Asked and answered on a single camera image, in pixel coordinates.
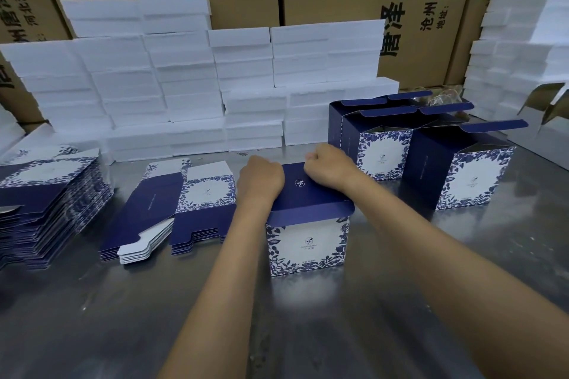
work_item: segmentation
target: person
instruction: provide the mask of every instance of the person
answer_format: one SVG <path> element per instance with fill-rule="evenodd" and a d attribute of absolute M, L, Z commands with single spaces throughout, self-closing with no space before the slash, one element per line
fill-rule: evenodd
<path fill-rule="evenodd" d="M 361 172 L 341 150 L 319 145 L 306 173 L 350 197 L 409 270 L 443 323 L 490 379 L 569 378 L 565 312 L 433 226 Z M 161 379 L 244 378 L 265 222 L 281 192 L 280 164 L 252 156 L 237 182 L 227 238 L 160 371 Z"/>

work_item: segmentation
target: table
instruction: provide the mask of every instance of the table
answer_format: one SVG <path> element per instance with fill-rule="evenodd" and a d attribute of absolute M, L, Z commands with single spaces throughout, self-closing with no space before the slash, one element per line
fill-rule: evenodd
<path fill-rule="evenodd" d="M 314 146 L 260 150 L 300 162 Z M 235 175 L 246 153 L 226 160 Z M 104 227 L 148 162 L 115 163 L 111 204 L 51 268 L 0 272 L 0 377 L 154 378 L 220 249 L 215 240 L 173 257 L 102 263 Z M 400 195 L 399 182 L 388 182 Z M 489 205 L 419 211 L 569 311 L 569 172 L 519 148 Z M 356 211 L 345 266 L 271 279 L 260 260 L 250 339 L 252 378 L 481 378 L 459 343 Z"/>

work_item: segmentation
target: table surface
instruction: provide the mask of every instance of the table surface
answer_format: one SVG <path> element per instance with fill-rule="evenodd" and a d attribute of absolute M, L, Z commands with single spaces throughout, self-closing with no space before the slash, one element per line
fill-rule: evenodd
<path fill-rule="evenodd" d="M 260 150 L 303 161 L 313 145 Z M 235 175 L 245 153 L 226 160 Z M 115 163 L 115 198 L 46 271 L 0 272 L 0 377 L 145 379 L 165 361 L 220 250 L 215 240 L 173 257 L 102 263 L 104 228 L 147 161 Z M 406 195 L 399 182 L 386 185 Z M 429 212 L 433 224 L 569 311 L 569 172 L 518 148 L 489 205 Z M 270 278 L 261 258 L 250 339 L 252 378 L 481 378 L 458 342 L 356 211 L 345 266 Z"/>

